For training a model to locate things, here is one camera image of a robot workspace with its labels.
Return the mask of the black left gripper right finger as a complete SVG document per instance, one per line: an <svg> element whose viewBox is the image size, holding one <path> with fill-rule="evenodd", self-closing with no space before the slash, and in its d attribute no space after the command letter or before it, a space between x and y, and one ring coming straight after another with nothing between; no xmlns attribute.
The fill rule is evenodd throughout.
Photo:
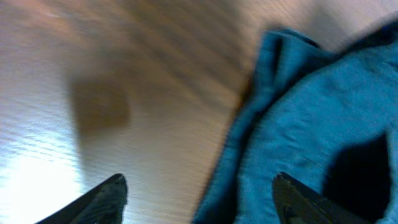
<svg viewBox="0 0 398 224"><path fill-rule="evenodd" d="M285 172L273 179L272 198L281 224L370 224Z"/></svg>

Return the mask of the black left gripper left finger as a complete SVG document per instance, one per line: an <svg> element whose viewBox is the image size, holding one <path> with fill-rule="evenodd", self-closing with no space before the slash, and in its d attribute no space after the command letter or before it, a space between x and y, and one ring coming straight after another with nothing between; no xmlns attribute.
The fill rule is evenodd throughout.
<svg viewBox="0 0 398 224"><path fill-rule="evenodd" d="M122 224L127 193L125 176L114 174L37 224Z"/></svg>

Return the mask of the navy blue shorts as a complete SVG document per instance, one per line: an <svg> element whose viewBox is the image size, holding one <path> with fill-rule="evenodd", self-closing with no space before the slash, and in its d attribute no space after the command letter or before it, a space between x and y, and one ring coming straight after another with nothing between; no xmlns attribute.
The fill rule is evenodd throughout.
<svg viewBox="0 0 398 224"><path fill-rule="evenodd" d="M193 222L279 223L280 172L370 223L397 222L396 21L338 53L270 30Z"/></svg>

